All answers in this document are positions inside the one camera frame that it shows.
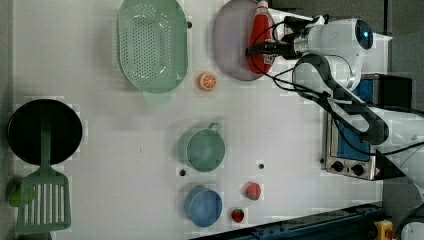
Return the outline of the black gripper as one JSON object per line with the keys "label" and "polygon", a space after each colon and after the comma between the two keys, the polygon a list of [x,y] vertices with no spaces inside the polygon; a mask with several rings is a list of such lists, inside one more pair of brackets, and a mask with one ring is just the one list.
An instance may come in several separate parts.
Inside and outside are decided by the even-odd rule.
{"label": "black gripper", "polygon": [[[294,16],[286,16],[284,18],[284,24],[292,31],[302,31],[308,25],[316,23],[319,19],[319,16],[316,16],[311,20],[301,19]],[[299,59],[301,56],[310,52],[308,35],[309,30],[304,29],[302,32],[285,35],[281,39],[282,42],[263,42],[256,44],[246,48],[245,55],[275,55],[282,56],[286,60]]]}

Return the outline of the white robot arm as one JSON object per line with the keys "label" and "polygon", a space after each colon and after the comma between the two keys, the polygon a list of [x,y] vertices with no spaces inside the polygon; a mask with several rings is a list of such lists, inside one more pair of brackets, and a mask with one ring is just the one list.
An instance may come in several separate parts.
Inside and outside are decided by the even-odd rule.
{"label": "white robot arm", "polygon": [[292,33],[278,40],[275,25],[263,19],[254,24],[245,49],[251,71],[265,75],[266,57],[294,59],[290,89],[321,106],[337,127],[346,127],[389,159],[423,191],[423,113],[418,110],[367,104],[355,89],[373,32],[363,20],[330,22],[324,16],[310,21],[287,17]]}

